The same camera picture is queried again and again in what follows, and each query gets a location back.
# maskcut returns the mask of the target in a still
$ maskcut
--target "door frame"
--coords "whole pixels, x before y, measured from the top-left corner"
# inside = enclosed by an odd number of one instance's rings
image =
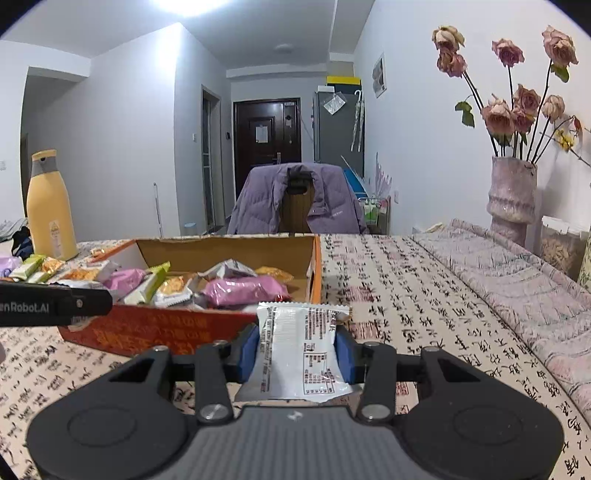
[[[296,121],[296,132],[298,142],[298,152],[300,156],[301,162],[301,97],[288,97],[288,98],[276,98],[276,99],[260,99],[260,100],[242,100],[240,102],[233,103],[233,115],[232,115],[232,132],[234,135],[233,139],[233,163],[234,163],[234,198],[237,200],[238,195],[236,194],[238,188],[236,187],[236,182],[238,181],[238,107],[241,105],[252,105],[257,103],[285,103],[285,102],[294,102],[295,103],[295,115],[297,116]]]

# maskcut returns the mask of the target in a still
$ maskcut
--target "green snack packet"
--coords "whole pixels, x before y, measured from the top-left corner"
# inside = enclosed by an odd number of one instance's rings
[[[170,262],[163,263],[146,270],[148,276],[139,286],[123,299],[126,305],[139,305],[149,303],[158,290],[159,286],[166,280],[166,274],[170,270]]]
[[[45,260],[45,258],[46,255],[32,254],[22,263],[20,267],[17,267],[14,270],[12,270],[9,277],[16,278],[21,281],[26,280],[39,269],[39,266],[41,265],[43,260]]]

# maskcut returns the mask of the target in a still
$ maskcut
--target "pink snack packet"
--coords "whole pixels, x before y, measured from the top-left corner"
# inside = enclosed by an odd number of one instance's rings
[[[118,301],[138,287],[146,275],[145,270],[132,268],[114,272],[103,285],[111,292],[114,301]]]
[[[260,301],[289,300],[287,287],[273,277],[216,278],[209,282],[203,293],[216,307],[246,305]]]

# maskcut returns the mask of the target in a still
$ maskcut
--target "ceiling light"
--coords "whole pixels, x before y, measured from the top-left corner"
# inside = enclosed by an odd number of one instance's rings
[[[154,3],[167,12],[183,17],[197,17],[220,8],[230,0],[153,0]]]

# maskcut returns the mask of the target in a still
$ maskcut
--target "dried rose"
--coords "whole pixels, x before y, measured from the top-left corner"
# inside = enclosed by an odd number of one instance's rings
[[[442,48],[439,51],[439,58],[437,59],[437,68],[447,73],[450,77],[461,77],[467,69],[466,61],[459,53],[454,53],[447,48]]]
[[[505,67],[513,67],[516,63],[525,61],[523,51],[511,40],[502,38],[492,43],[492,51]]]
[[[456,27],[451,25],[442,25],[436,30],[433,30],[431,40],[438,50],[446,48],[452,52],[460,50],[460,45],[464,46],[464,35],[458,32]]]
[[[519,106],[527,115],[535,115],[542,101],[542,98],[534,89],[528,90],[522,84],[518,85],[513,99],[515,100],[515,105]]]
[[[556,120],[564,115],[564,109],[564,100],[559,95],[550,95],[542,105],[542,113],[552,123],[556,123]]]
[[[560,67],[568,67],[571,63],[579,63],[574,53],[573,39],[568,35],[548,25],[542,32],[544,50],[553,63]]]
[[[515,114],[509,109],[507,102],[497,98],[488,101],[488,106],[482,109],[482,118],[486,129],[491,135],[511,136],[515,133]]]
[[[518,106],[513,109],[513,114],[515,116],[515,131],[520,134],[529,132],[531,126],[534,124],[535,117],[527,114]]]

